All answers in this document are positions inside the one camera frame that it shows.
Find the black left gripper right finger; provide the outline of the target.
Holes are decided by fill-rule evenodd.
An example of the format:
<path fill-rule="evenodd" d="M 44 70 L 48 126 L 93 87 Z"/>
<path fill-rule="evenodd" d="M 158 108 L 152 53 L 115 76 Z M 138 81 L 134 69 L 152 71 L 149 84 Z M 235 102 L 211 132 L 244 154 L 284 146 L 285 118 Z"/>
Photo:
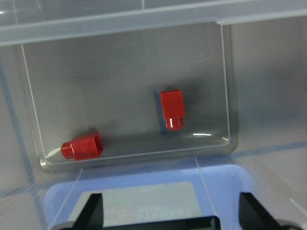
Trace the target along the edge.
<path fill-rule="evenodd" d="M 252 193 L 239 195 L 239 224 L 243 230 L 281 230 L 281 225 Z"/>

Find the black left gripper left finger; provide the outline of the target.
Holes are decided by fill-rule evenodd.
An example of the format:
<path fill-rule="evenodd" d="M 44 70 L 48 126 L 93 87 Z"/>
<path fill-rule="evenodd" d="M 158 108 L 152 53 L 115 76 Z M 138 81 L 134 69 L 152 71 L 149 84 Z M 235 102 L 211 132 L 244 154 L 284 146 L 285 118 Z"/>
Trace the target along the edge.
<path fill-rule="evenodd" d="M 103 214 L 102 194 L 91 194 L 78 218 L 76 219 L 76 229 L 102 230 L 104 223 Z"/>

